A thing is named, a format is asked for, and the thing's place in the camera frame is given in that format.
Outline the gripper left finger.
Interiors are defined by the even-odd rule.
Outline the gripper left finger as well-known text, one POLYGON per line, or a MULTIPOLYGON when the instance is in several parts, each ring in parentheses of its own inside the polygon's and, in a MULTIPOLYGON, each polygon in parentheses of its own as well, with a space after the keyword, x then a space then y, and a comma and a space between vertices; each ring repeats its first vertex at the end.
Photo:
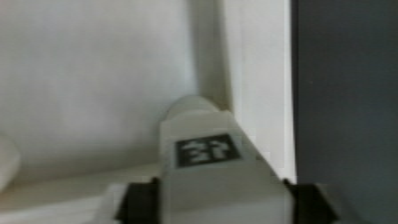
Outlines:
POLYGON ((113 219, 120 224, 159 224, 159 179, 129 183, 113 219))

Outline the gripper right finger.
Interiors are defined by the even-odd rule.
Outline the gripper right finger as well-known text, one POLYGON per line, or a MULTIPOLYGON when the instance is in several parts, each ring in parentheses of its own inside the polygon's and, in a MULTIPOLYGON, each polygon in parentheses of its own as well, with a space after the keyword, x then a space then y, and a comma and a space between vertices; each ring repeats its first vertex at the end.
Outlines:
POLYGON ((319 185, 293 184, 287 179, 282 184, 293 196, 293 224, 333 224, 339 216, 319 185))

